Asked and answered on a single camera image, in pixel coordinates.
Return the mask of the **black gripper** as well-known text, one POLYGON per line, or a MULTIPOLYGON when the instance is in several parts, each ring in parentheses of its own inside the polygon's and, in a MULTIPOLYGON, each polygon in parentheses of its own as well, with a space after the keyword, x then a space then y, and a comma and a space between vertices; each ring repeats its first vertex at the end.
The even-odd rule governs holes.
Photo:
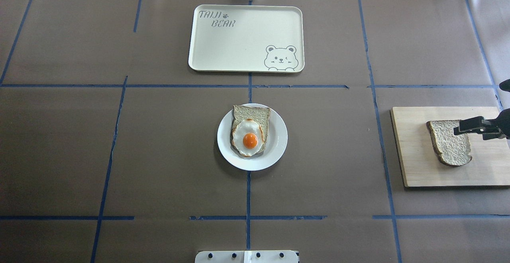
POLYGON ((461 120, 459 126, 453 129, 454 135, 467 133, 482 134, 484 141, 510 138, 510 110, 503 110, 492 122, 485 120, 483 116, 461 120))

